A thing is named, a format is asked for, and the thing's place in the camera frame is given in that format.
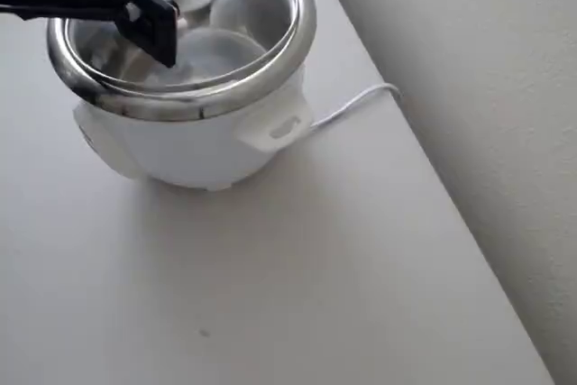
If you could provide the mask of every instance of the white rice cooker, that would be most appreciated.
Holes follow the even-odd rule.
[[[312,124],[303,61],[314,0],[210,0],[180,14],[167,69],[113,24],[52,19],[48,48],[82,101],[80,131],[127,178],[210,190],[264,166]]]

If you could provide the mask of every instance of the metal rim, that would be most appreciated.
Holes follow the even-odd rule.
[[[72,90],[106,111],[157,121],[222,115],[266,96],[285,82],[308,54],[316,30],[314,0],[293,2],[291,24],[272,49],[240,69],[202,82],[152,87],[111,78],[72,50],[68,21],[61,19],[49,21],[50,58]]]

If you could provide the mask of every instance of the white cable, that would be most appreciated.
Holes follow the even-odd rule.
[[[327,117],[324,117],[323,119],[320,119],[315,123],[313,123],[310,127],[309,134],[315,133],[319,129],[325,128],[329,124],[332,124],[333,122],[337,121],[342,116],[347,115],[354,108],[357,108],[361,103],[366,102],[370,96],[374,96],[376,91],[378,90],[388,90],[398,101],[401,100],[402,94],[400,90],[398,90],[398,87],[396,87],[395,85],[391,85],[390,83],[379,83],[378,85],[367,87],[360,94],[357,94],[345,105],[343,105],[341,108],[332,112]]]

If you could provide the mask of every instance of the stainless steel inner pot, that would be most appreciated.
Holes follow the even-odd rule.
[[[179,17],[177,64],[168,69],[112,23],[52,19],[48,48],[62,80],[89,103],[145,120],[222,115],[284,83],[316,29],[314,0],[214,0]]]

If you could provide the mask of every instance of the plastic handle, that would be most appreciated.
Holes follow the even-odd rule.
[[[304,135],[313,123],[313,113],[299,88],[288,86],[240,123],[236,136],[254,149],[276,152]]]
[[[88,145],[115,172],[128,179],[144,176],[132,156],[90,113],[87,103],[80,103],[74,109],[74,119]]]

